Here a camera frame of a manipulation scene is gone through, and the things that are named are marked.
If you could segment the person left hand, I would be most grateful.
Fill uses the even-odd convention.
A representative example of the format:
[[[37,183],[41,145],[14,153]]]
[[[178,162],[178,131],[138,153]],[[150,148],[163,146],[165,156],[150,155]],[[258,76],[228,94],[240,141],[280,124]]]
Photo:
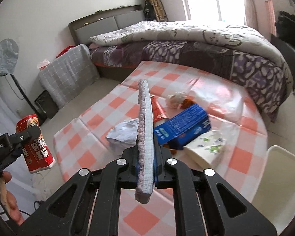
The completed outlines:
[[[22,225],[25,221],[18,206],[15,196],[6,189],[6,184],[11,181],[12,175],[8,171],[3,171],[0,182],[4,182],[4,187],[0,192],[0,200],[6,208],[8,216],[18,225]]]

